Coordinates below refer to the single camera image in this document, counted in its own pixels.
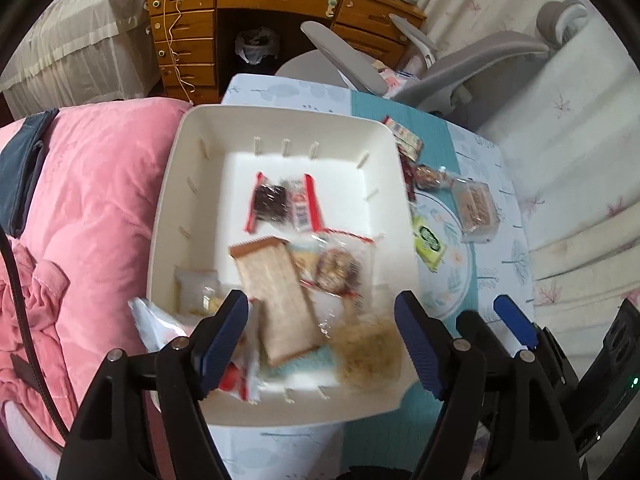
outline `curtain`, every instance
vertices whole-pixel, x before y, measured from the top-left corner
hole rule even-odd
[[[540,37],[546,1],[420,4],[442,56],[498,30]],[[640,75],[603,17],[580,1],[590,19],[561,50],[534,70],[521,59],[476,76],[466,85],[475,107],[448,118],[500,147],[523,213],[536,321],[579,376],[621,302],[640,299]],[[612,452],[599,443],[590,456],[606,462]]]

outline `teal tablecloth stripe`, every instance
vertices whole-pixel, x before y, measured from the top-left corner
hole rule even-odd
[[[421,163],[460,172],[446,121],[360,92],[351,92],[351,115],[375,121],[381,121],[389,115],[422,139],[424,149],[420,155]],[[436,195],[453,211],[456,210],[449,192],[441,191]],[[473,246],[471,251],[475,261]],[[475,267],[469,292],[459,311],[445,321],[454,335],[457,335],[455,322],[458,313],[462,310],[478,310]],[[348,422],[344,429],[342,469],[346,470],[352,465],[377,465],[413,470],[433,431],[440,407],[441,402],[425,392],[419,383],[415,383],[407,391],[398,410]]]

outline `blue gripper pad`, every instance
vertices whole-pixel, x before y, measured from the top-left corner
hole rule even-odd
[[[247,296],[239,290],[232,290],[216,315],[200,322],[208,321],[212,325],[210,332],[205,333],[212,338],[208,348],[200,356],[192,353],[192,358],[196,358],[194,368],[200,373],[200,389],[205,395],[220,384],[248,317]]]
[[[449,387],[449,332],[441,321],[427,316],[408,290],[396,297],[394,315],[422,387],[444,400]]]
[[[520,344],[532,350],[538,346],[536,328],[509,296],[502,294],[495,298],[494,310]]]

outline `metal screw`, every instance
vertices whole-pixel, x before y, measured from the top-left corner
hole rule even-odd
[[[533,352],[529,350],[523,350],[522,352],[520,352],[520,358],[526,363],[532,363],[536,360],[536,356],[533,355]]]
[[[123,354],[124,352],[119,348],[114,348],[112,350],[109,350],[107,354],[107,361],[111,361],[113,363],[114,361],[117,361],[118,359],[120,359]]]
[[[466,339],[454,339],[453,348],[458,350],[459,352],[468,352],[471,350],[471,343]]]
[[[183,348],[187,348],[187,346],[189,346],[189,338],[183,335],[171,341],[171,348],[174,350],[182,350]]]

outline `wooden desk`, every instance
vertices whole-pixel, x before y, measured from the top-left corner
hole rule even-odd
[[[187,100],[169,55],[173,37],[180,78],[195,86],[196,104],[219,102],[231,77],[239,71],[234,41],[238,32],[261,25],[280,35],[277,65],[313,49],[300,24],[316,20],[353,48],[394,67],[408,40],[389,19],[406,18],[416,27],[425,16],[401,0],[147,0],[162,82],[169,97]]]

